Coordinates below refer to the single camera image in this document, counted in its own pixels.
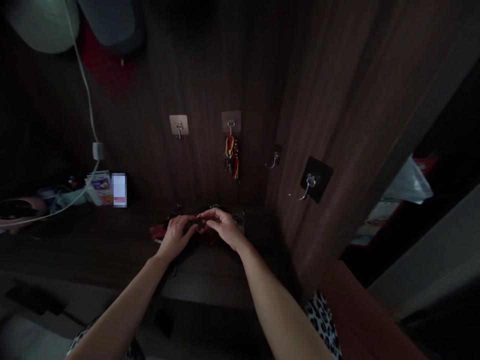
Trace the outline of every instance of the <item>wooden desk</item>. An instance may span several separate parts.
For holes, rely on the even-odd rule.
[[[186,206],[181,214],[196,214],[200,206]],[[121,290],[140,271],[159,244],[149,228],[160,224],[171,208],[137,205],[132,208],[94,207],[83,214],[80,207],[59,214],[56,222],[64,233],[34,239],[38,228],[18,235],[0,236],[0,272],[94,285]],[[293,289],[290,257],[283,247],[274,218],[259,208],[238,208],[246,214],[245,232],[273,272]],[[210,246],[212,239],[217,239]],[[196,234],[186,255],[165,274],[161,297],[226,308],[251,309],[252,297],[240,258],[216,233]]]

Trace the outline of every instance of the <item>plastic bag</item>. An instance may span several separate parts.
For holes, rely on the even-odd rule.
[[[421,204],[433,195],[427,179],[410,156],[383,197]]]

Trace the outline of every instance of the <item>metal hook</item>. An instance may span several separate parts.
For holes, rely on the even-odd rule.
[[[228,120],[228,122],[226,124],[230,128],[230,136],[232,136],[232,127],[235,126],[235,120],[230,119],[230,120]]]
[[[278,158],[279,158],[279,153],[278,153],[278,151],[275,151],[275,152],[273,153],[273,164],[272,164],[271,166],[268,166],[267,164],[265,164],[265,166],[267,167],[267,169],[272,169],[272,168],[275,166],[275,164],[277,163],[277,159],[278,159]]]
[[[182,138],[182,133],[180,132],[180,130],[183,130],[184,129],[184,125],[181,123],[181,122],[177,122],[176,123],[176,129],[178,130],[178,137],[177,139],[180,140]]]
[[[306,175],[306,189],[305,189],[305,193],[303,194],[303,196],[299,199],[296,199],[295,201],[302,201],[303,199],[305,199],[307,197],[307,194],[309,192],[309,189],[310,188],[314,188],[315,185],[317,184],[317,181],[315,180],[315,176],[313,176],[311,173],[308,173]]]

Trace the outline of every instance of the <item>smartphone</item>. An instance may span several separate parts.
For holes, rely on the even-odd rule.
[[[113,187],[113,207],[127,207],[127,176],[124,172],[112,172],[111,184]]]

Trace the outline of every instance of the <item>charging cable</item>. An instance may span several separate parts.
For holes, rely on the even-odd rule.
[[[86,94],[87,94],[87,97],[88,97],[88,109],[89,109],[89,112],[90,112],[90,126],[91,126],[91,130],[93,132],[93,137],[95,138],[95,142],[93,143],[93,146],[92,146],[92,152],[93,152],[93,159],[96,160],[96,164],[95,164],[95,167],[93,168],[93,171],[91,172],[90,179],[88,179],[88,181],[85,184],[85,188],[83,188],[83,191],[75,198],[75,200],[73,200],[71,203],[69,203],[63,209],[61,209],[61,210],[59,210],[55,213],[49,214],[49,215],[36,217],[34,219],[9,223],[9,224],[5,224],[5,225],[0,225],[0,228],[11,227],[11,226],[20,225],[20,224],[31,223],[31,222],[38,221],[38,220],[41,220],[41,219],[46,219],[46,218],[49,218],[53,215],[57,215],[57,214],[61,213],[62,211],[67,210],[69,207],[71,207],[78,199],[80,199],[85,194],[85,192],[87,191],[87,189],[89,188],[89,186],[92,183],[92,179],[94,178],[94,175],[97,172],[97,169],[99,168],[100,160],[104,159],[104,144],[102,142],[99,142],[99,139],[97,138],[97,133],[95,132],[94,111],[93,111],[93,108],[92,108],[92,99],[90,97],[89,84],[87,83],[87,78],[85,76],[84,67],[82,65],[82,59],[80,58],[79,49],[77,48],[77,43],[75,41],[74,29],[72,27],[72,19],[70,18],[69,7],[67,6],[67,0],[64,1],[64,4],[65,4],[66,18],[68,20],[68,26],[70,27],[71,40],[73,41],[73,48],[75,49],[76,59],[78,60],[78,66],[80,67],[81,77],[83,79],[83,83],[85,84]]]

